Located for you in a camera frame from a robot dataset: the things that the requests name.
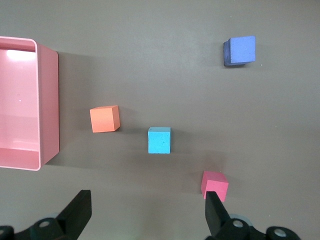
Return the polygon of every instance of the foam cube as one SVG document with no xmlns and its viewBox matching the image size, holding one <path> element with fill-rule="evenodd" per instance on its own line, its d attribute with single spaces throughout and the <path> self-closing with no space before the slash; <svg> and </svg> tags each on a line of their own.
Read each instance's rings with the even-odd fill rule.
<svg viewBox="0 0 320 240">
<path fill-rule="evenodd" d="M 232 37 L 223 44 L 224 65 L 234 66 L 256 60 L 256 37 Z"/>
<path fill-rule="evenodd" d="M 170 127 L 150 127 L 148 131 L 149 154 L 169 154 L 171 144 Z"/>
<path fill-rule="evenodd" d="M 92 108 L 90 109 L 90 117 L 94 133 L 113 132 L 120 127 L 117 105 Z"/>
<path fill-rule="evenodd" d="M 206 199 L 207 192 L 216 192 L 221 202 L 226 200 L 229 182 L 226 176 L 221 172 L 204 171 L 201 192 Z"/>
</svg>

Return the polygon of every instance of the pink cube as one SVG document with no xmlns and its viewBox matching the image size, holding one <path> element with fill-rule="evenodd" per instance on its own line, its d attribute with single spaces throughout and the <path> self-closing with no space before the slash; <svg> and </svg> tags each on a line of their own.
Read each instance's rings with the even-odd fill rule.
<svg viewBox="0 0 320 240">
<path fill-rule="evenodd" d="M 207 192 L 216 192 L 221 202 L 226 200 L 229 182 L 226 176 L 221 172 L 204 171 L 201 192 L 206 199 Z"/>
<path fill-rule="evenodd" d="M 57 52 L 0 36 L 0 167 L 37 171 L 59 152 Z"/>
</svg>

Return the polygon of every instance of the orange cube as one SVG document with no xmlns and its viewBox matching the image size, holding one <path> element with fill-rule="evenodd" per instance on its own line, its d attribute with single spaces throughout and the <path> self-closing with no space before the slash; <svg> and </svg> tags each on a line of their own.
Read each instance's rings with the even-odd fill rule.
<svg viewBox="0 0 320 240">
<path fill-rule="evenodd" d="M 90 109 L 92 131 L 94 133 L 113 132 L 120 127 L 119 108 L 99 106 Z"/>
</svg>

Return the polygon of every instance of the cyan cube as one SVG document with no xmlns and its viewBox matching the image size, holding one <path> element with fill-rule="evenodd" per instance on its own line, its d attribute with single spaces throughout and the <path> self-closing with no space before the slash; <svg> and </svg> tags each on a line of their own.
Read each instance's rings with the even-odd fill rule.
<svg viewBox="0 0 320 240">
<path fill-rule="evenodd" d="M 171 145 L 171 127 L 153 126 L 148 131 L 149 154 L 169 154 Z"/>
<path fill-rule="evenodd" d="M 225 66 L 243 65 L 256 60 L 256 37 L 232 37 L 223 44 Z"/>
</svg>

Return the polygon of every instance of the pink plastic bin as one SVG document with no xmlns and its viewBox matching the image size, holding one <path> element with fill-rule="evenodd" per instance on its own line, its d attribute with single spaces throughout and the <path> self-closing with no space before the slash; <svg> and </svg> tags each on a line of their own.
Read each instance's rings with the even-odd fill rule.
<svg viewBox="0 0 320 240">
<path fill-rule="evenodd" d="M 0 36 L 0 167 L 38 171 L 59 152 L 58 54 Z"/>
</svg>

